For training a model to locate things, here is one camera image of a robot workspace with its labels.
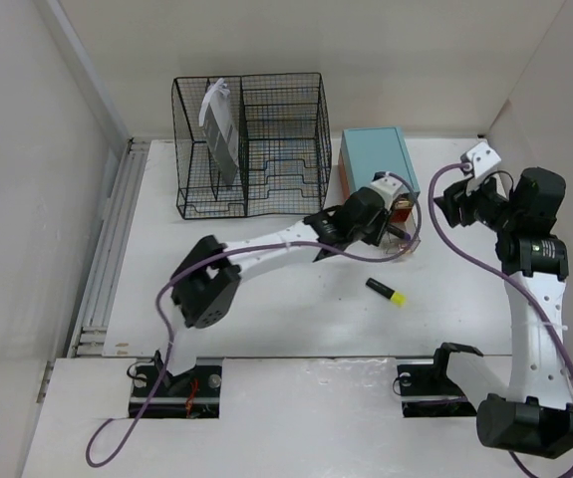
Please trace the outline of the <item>clear plastic drawer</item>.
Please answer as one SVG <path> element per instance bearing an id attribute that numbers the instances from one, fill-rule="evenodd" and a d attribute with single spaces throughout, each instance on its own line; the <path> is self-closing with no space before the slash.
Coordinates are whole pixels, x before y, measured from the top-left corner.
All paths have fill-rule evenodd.
<path id="1" fill-rule="evenodd" d="M 412 210 L 416 203 L 416 200 L 408 194 L 402 194 L 395 199 L 393 205 L 395 209 Z"/>
<path id="2" fill-rule="evenodd" d="M 410 258 L 422 243 L 417 234 L 417 215 L 414 210 L 397 211 L 387 226 L 379 248 L 385 255 L 398 255 L 399 260 Z"/>

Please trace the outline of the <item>yellow cap black highlighter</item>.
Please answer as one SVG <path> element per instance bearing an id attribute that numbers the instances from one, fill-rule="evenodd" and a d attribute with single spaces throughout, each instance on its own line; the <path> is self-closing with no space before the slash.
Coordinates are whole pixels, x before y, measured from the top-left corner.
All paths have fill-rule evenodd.
<path id="1" fill-rule="evenodd" d="M 374 278 L 369 278 L 366 281 L 366 287 L 398 307 L 402 307 L 406 303 L 406 297 L 403 294 Z"/>

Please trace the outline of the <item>grey paper swatch booklet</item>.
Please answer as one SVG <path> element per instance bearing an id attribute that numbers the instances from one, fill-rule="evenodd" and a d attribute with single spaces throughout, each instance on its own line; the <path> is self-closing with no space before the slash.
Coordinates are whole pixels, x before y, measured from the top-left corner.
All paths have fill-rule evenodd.
<path id="1" fill-rule="evenodd" d="M 206 90 L 198 115 L 207 147 L 226 186 L 234 183 L 239 169 L 239 131 L 230 100 L 231 90 L 225 79 L 219 78 Z"/>

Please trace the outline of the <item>purple cap black highlighter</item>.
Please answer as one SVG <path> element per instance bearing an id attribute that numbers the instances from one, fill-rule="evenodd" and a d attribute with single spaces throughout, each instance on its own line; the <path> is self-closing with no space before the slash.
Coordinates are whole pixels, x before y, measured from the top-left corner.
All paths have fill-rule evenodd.
<path id="1" fill-rule="evenodd" d="M 391 241 L 398 247 L 407 246 L 412 241 L 412 235 L 407 231 L 390 224 L 387 227 L 387 232 L 391 237 Z"/>

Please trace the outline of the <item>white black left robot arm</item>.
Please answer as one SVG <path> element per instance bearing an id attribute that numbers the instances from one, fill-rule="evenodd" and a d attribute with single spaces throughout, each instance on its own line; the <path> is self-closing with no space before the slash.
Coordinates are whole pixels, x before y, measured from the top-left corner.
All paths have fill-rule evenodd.
<path id="1" fill-rule="evenodd" d="M 155 373 L 157 385 L 171 395 L 187 389 L 198 355 L 197 332 L 225 317 L 242 283 L 290 265 L 343 254 L 357 242 L 379 244 L 401 188 L 396 180 L 377 180 L 342 205 L 237 244 L 220 243 L 212 235 L 200 239 L 172 276 L 175 283 L 170 295 L 183 326 L 169 360 Z"/>

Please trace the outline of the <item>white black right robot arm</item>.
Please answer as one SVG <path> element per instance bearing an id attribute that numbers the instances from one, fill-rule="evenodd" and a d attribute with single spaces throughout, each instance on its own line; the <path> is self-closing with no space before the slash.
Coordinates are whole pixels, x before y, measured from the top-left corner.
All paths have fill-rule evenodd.
<path id="1" fill-rule="evenodd" d="M 447 165 L 433 176 L 429 215 L 435 219 L 442 213 L 451 227 L 480 223 L 495 233 L 498 268 L 455 246 L 440 224 L 433 226 L 452 252 L 504 282 L 511 315 L 511 373 L 503 383 L 479 349 L 444 343 L 429 367 L 430 384 L 442 392 L 461 389 L 476 411 L 483 446 L 513 458 L 559 458 L 573 450 L 573 362 L 562 337 L 569 261 L 565 243 L 552 233 L 566 181 L 550 170 L 529 167 L 503 196 L 491 173 L 481 175 L 461 165 L 466 178 L 437 196 L 436 182 L 453 169 Z"/>

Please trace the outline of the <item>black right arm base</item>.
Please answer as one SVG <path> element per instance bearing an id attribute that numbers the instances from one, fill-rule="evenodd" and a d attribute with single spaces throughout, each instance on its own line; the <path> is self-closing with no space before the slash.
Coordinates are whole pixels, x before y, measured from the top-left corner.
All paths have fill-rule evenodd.
<path id="1" fill-rule="evenodd" d="M 476 417 L 476 409 L 461 388 L 446 376 L 449 356 L 457 353 L 483 357 L 475 347 L 442 343 L 431 362 L 417 358 L 397 365 L 393 392 L 402 399 L 404 418 Z"/>

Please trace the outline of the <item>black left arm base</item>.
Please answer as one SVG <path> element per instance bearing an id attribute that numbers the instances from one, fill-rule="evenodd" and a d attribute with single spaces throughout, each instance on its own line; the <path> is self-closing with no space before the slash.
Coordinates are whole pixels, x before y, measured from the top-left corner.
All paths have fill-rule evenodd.
<path id="1" fill-rule="evenodd" d="M 129 418 L 136 418 L 161 371 L 159 352 L 148 360 L 138 360 L 127 369 L 132 381 L 128 405 Z M 217 419 L 220 412 L 223 360 L 199 358 L 183 373 L 165 373 L 142 418 Z"/>

